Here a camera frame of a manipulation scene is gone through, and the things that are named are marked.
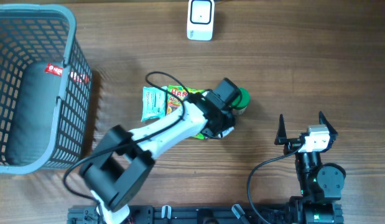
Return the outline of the grey plastic shopping basket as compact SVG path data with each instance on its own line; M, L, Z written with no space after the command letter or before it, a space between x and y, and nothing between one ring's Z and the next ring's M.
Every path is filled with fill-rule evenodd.
M0 4L0 174L66 169L80 159L93 77L76 32L64 6ZM45 73L48 63L62 76ZM90 82L72 80L71 71Z

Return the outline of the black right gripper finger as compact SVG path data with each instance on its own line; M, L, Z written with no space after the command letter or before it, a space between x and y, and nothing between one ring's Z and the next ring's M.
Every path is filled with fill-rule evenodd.
M276 134L276 140L287 140L283 114L280 114L279 116L279 125Z
M318 120L319 120L319 123L320 124L324 124L330 133L334 133L335 132L335 129L333 128L333 126L328 122L328 120L326 119L325 115L323 114L322 111L319 111L318 113Z

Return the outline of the green lidded white jar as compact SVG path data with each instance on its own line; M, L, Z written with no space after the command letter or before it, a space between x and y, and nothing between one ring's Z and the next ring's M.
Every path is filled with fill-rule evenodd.
M232 113L235 116L243 114L246 111L250 100L251 97L249 92L246 89L239 87L239 95L231 104Z

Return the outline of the teal tissue packet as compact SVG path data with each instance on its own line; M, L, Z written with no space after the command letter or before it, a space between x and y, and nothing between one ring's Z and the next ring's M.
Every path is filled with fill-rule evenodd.
M166 114L165 106L167 102L166 86L161 87L159 90L156 87L143 88L142 93L142 117L141 121L148 119L163 118Z

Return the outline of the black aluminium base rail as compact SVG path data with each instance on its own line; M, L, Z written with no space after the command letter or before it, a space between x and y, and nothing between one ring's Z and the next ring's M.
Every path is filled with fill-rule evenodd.
M204 224L204 223L312 223L343 224L343 211L338 204L261 206L257 215L250 207L153 207L132 205L116 213L101 212L94 206L74 206L68 210L67 223L123 224Z

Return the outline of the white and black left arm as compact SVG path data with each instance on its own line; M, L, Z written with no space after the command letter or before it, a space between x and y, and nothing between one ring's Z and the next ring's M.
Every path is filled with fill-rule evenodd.
M79 175L98 201L100 223L122 223L155 161L179 142L203 134L220 138L235 125L232 104L240 89L224 78L213 90L189 93L171 114L141 128L111 128Z

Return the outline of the white barcode scanner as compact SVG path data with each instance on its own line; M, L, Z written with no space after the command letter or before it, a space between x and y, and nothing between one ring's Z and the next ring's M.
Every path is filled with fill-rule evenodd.
M214 13L214 0L189 0L187 38L210 41L213 37Z

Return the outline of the Haribo gummy candy bag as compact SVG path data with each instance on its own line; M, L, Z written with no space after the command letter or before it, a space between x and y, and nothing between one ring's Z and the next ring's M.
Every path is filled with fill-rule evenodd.
M178 121L178 123L166 130L165 134L178 136L181 140L186 137L205 139L201 133L207 123L204 112L195 103L184 101L189 93L202 93L203 90L169 85L167 91L170 94L167 94L166 117L161 121L171 120L172 122Z

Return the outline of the small red white box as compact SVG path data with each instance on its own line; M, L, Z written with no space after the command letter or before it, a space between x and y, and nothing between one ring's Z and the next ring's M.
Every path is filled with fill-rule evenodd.
M232 126L232 127L228 128L228 129L222 131L222 132L218 135L218 137L219 137L220 139L222 139L222 138L224 138L225 136L229 135L229 133L231 133L233 130L234 130L234 127Z

